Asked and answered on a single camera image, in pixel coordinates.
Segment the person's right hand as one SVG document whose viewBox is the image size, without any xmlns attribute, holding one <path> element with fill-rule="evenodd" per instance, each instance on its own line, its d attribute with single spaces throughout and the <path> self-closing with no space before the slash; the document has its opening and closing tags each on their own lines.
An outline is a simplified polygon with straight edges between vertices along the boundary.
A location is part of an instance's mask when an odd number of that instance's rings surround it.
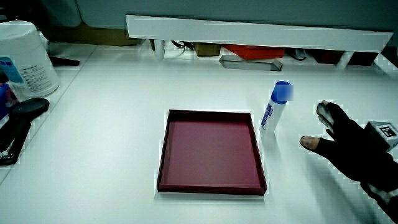
<svg viewBox="0 0 398 224">
<path fill-rule="evenodd" d="M 323 100 L 317 105 L 317 115 L 333 139 L 302 136 L 302 147 L 326 158 L 353 181 L 385 192 L 397 189 L 397 162 L 385 144 L 378 143 L 337 104 Z"/>
</svg>

